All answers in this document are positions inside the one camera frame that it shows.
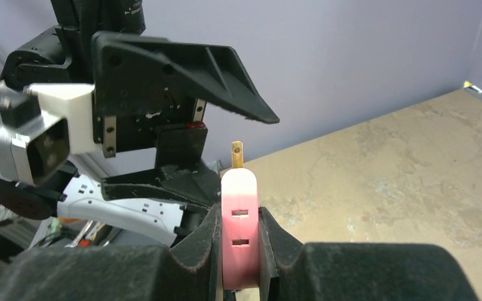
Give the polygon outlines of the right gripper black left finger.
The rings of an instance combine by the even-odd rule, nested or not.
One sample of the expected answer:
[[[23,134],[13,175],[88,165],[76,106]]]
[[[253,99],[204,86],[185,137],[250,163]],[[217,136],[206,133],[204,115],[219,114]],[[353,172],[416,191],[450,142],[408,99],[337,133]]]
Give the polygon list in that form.
[[[0,300],[214,300],[220,206],[175,247],[32,248],[0,267]]]

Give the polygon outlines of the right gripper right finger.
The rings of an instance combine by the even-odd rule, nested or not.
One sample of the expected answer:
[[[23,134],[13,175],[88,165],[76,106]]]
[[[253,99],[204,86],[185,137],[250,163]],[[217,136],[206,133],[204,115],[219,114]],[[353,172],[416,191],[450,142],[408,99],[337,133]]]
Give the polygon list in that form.
[[[273,300],[478,300],[444,248],[416,243],[301,243],[260,209],[277,275]]]

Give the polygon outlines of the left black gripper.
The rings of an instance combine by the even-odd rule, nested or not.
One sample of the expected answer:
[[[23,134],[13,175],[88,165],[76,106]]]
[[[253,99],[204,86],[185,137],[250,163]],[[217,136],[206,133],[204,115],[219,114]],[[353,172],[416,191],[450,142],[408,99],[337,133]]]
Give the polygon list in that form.
[[[280,121],[232,47],[106,31],[95,33],[91,46],[94,141],[106,157],[156,149],[157,169],[102,181],[106,200],[211,207],[220,201],[220,176],[197,164],[208,133],[199,117],[205,102],[265,124]]]

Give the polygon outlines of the pink square plug adapter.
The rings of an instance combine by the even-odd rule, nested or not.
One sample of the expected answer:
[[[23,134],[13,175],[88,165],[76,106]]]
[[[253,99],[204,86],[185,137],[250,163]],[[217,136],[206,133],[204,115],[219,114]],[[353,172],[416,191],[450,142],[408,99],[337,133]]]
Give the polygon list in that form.
[[[259,284],[259,198],[254,173],[244,168],[243,143],[232,142],[232,168],[221,179],[222,274],[226,290]]]

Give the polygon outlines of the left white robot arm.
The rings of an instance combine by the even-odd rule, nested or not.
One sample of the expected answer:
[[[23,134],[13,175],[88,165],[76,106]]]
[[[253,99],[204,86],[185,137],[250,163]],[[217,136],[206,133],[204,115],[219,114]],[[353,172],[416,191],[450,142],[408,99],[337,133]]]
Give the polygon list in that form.
[[[53,1],[0,72],[0,221],[85,219],[173,245],[220,201],[214,105],[276,124],[237,52],[143,35],[141,1]]]

